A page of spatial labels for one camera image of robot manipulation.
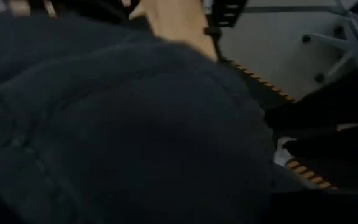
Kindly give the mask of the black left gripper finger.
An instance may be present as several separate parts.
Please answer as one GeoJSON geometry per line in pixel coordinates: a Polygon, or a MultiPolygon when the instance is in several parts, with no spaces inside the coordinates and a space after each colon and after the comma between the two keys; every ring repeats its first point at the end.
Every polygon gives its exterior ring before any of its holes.
{"type": "Polygon", "coordinates": [[[358,224],[358,190],[273,194],[268,224],[358,224]]]}

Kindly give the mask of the black cloth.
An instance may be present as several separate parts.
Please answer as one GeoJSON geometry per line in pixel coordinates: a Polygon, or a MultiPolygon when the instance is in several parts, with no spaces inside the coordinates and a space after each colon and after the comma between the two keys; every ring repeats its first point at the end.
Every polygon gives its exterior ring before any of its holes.
{"type": "Polygon", "coordinates": [[[0,223],[261,224],[263,118],[236,71],[185,44],[0,14],[0,223]]]}

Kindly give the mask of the orange black striped strip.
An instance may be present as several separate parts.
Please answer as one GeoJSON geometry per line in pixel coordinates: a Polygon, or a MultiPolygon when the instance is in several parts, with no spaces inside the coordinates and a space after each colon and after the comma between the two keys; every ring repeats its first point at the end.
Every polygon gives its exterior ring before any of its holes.
{"type": "Polygon", "coordinates": [[[289,160],[285,164],[285,167],[299,176],[301,180],[305,180],[307,184],[311,184],[313,187],[325,190],[337,190],[335,185],[295,159],[289,160]]]}
{"type": "Polygon", "coordinates": [[[250,72],[248,69],[244,68],[242,65],[236,63],[233,60],[226,59],[226,62],[228,62],[230,65],[234,66],[235,68],[239,69],[242,73],[248,75],[252,79],[258,81],[259,83],[263,84],[270,90],[274,91],[276,94],[280,95],[281,97],[285,98],[287,101],[294,103],[296,100],[289,96],[288,94],[284,93],[281,89],[275,87],[273,84],[269,83],[268,81],[264,80],[263,78],[259,77],[258,75],[250,72]]]}

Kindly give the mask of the black desk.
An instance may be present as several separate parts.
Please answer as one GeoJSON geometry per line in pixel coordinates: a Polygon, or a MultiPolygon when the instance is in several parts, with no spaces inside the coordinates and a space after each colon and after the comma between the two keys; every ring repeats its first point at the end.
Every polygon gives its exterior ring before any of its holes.
{"type": "Polygon", "coordinates": [[[295,137],[285,149],[311,161],[336,187],[358,189],[358,69],[296,103],[268,110],[265,122],[276,131],[333,128],[331,133],[295,137]]]}

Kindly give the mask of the grey office chair base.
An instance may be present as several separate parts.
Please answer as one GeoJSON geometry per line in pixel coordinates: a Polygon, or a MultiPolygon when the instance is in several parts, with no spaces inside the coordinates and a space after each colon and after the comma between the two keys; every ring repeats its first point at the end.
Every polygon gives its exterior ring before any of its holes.
{"type": "Polygon", "coordinates": [[[304,44],[308,44],[314,39],[344,52],[341,58],[326,73],[318,73],[314,76],[314,80],[317,83],[324,83],[327,79],[337,75],[350,60],[355,61],[358,66],[358,27],[350,25],[336,27],[334,34],[341,35],[344,38],[340,39],[336,36],[332,37],[317,33],[306,34],[301,38],[304,44]]]}

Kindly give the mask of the black aluminium frame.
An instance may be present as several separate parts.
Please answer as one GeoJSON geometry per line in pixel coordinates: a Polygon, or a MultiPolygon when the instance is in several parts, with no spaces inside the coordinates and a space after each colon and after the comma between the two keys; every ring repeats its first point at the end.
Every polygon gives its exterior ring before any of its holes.
{"type": "Polygon", "coordinates": [[[224,61],[219,41],[222,27],[233,28],[244,10],[248,0],[201,0],[207,19],[207,26],[203,29],[205,35],[213,41],[217,61],[224,61]]]}

